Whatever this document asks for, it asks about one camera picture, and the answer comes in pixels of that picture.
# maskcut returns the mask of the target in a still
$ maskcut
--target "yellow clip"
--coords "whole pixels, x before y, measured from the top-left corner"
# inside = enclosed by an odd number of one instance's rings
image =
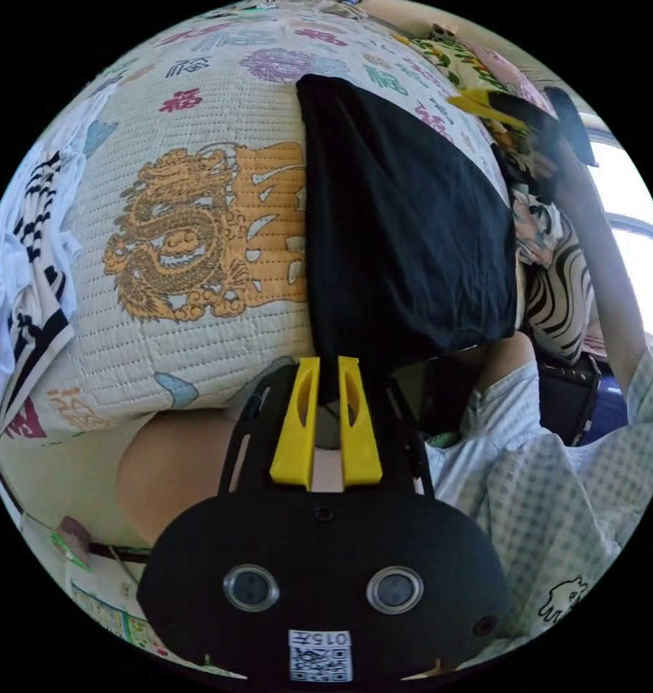
[[[319,359],[300,359],[293,394],[283,422],[271,478],[275,484],[312,488]]]
[[[447,101],[465,113],[470,113],[472,116],[479,116],[480,118],[487,118],[491,121],[511,125],[519,130],[529,129],[529,126],[524,121],[492,108],[488,91],[485,89],[462,91],[460,96],[447,97]]]
[[[358,359],[339,356],[339,394],[343,487],[378,484],[382,478],[382,465]],[[354,414],[353,423],[350,422],[349,408]]]

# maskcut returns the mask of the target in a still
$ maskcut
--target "person's hand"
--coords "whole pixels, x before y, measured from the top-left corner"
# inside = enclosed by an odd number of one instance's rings
[[[601,200],[591,174],[565,139],[560,139],[555,146],[555,159],[553,161],[535,152],[536,175],[555,180],[555,204],[563,210],[587,203],[600,206]]]

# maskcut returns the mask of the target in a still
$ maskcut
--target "black cloth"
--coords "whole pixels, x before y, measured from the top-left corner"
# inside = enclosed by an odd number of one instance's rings
[[[514,332],[511,210],[430,126],[338,78],[297,83],[320,401],[338,356],[392,372]]]

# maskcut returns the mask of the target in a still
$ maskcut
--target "person's arm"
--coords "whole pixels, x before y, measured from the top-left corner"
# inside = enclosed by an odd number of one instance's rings
[[[523,332],[515,332],[506,339],[474,346],[452,356],[462,363],[481,369],[475,386],[480,394],[484,394],[491,385],[499,383],[510,373],[536,360],[534,345]]]
[[[557,169],[555,203],[574,226],[589,275],[601,322],[608,363],[627,398],[637,366],[646,351],[642,315],[630,277],[606,219],[596,185],[586,166],[562,140],[555,165],[537,157],[541,175]]]

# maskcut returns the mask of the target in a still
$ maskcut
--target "camera lens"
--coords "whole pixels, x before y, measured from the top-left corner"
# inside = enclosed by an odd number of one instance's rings
[[[410,568],[390,566],[376,573],[366,591],[368,601],[382,614],[404,614],[423,596],[423,581]]]
[[[238,565],[223,580],[228,601],[241,611],[266,611],[279,598],[276,580],[258,565]]]

